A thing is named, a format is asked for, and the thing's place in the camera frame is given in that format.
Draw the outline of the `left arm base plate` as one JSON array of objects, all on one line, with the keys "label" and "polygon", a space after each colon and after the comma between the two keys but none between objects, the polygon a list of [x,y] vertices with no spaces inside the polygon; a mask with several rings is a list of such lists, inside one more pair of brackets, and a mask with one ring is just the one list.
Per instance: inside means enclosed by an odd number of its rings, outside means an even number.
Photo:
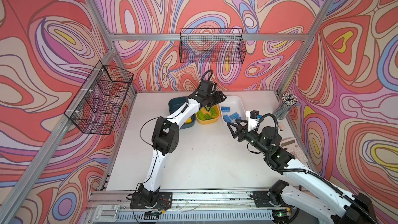
[{"label": "left arm base plate", "polygon": [[128,194],[126,199],[130,201],[130,209],[169,209],[172,206],[173,193],[170,191],[158,192],[150,197],[135,192]]}]

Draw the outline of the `green lego cluster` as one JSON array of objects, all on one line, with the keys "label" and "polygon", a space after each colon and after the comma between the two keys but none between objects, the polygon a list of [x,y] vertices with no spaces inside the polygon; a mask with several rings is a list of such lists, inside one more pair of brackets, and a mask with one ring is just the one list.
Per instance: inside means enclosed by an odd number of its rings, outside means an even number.
[{"label": "green lego cluster", "polygon": [[206,120],[212,120],[212,117],[211,117],[209,114],[204,115],[204,118],[205,118]]}]

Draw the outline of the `blue lego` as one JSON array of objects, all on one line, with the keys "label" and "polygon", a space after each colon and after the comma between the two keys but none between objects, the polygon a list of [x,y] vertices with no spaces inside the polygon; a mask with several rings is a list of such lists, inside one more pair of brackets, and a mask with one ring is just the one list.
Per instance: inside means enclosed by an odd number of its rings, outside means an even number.
[{"label": "blue lego", "polygon": [[223,115],[223,120],[225,122],[232,122],[231,118],[228,115]]},{"label": "blue lego", "polygon": [[238,113],[234,113],[234,114],[230,115],[229,117],[231,120],[241,119],[241,117]]},{"label": "blue lego", "polygon": [[230,112],[230,107],[227,107],[227,106],[221,106],[220,108],[221,108],[221,111],[222,111],[222,112],[225,112],[225,113],[228,113],[228,112]]}]

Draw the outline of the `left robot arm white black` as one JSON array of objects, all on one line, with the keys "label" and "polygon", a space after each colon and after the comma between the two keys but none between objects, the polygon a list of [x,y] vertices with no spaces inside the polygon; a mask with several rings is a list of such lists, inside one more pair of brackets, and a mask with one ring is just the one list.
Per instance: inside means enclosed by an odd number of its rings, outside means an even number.
[{"label": "left robot arm white black", "polygon": [[227,96],[217,90],[217,84],[202,80],[197,89],[186,97],[184,105],[167,117],[158,117],[151,137],[152,161],[144,182],[137,185],[133,199],[139,199],[146,206],[154,206],[158,201],[160,174],[165,167],[169,154],[174,152],[179,143],[179,130],[182,125],[203,107],[211,107],[225,101]]}]

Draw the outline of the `green lego plate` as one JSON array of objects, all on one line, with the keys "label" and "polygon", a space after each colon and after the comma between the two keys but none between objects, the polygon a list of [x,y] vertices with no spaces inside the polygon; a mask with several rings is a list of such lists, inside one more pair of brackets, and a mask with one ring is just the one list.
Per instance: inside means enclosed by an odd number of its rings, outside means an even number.
[{"label": "green lego plate", "polygon": [[198,112],[197,112],[197,118],[198,118],[199,120],[201,120],[201,121],[205,121],[205,120],[206,120],[206,118],[205,118],[205,116],[204,116],[204,114],[203,114],[202,111],[198,111]]}]

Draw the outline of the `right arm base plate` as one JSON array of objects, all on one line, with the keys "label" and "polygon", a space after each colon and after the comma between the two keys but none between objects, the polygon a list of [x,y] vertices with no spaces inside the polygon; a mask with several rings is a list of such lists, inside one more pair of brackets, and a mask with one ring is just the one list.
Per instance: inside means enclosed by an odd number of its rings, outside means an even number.
[{"label": "right arm base plate", "polygon": [[282,199],[282,191],[253,191],[249,197],[254,200],[256,207],[293,207]]}]

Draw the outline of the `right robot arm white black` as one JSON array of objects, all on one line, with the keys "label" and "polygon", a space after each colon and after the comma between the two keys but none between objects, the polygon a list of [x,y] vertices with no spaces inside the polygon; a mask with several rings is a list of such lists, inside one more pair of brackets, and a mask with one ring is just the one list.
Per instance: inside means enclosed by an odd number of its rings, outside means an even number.
[{"label": "right robot arm white black", "polygon": [[309,169],[293,154],[280,146],[278,120],[273,114],[258,116],[249,112],[247,119],[237,119],[227,124],[231,135],[238,142],[248,145],[262,154],[272,171],[283,175],[307,189],[310,194],[278,180],[263,197],[252,195],[257,202],[272,206],[290,205],[318,218],[326,224],[375,224],[373,203],[364,194],[354,195]]}]

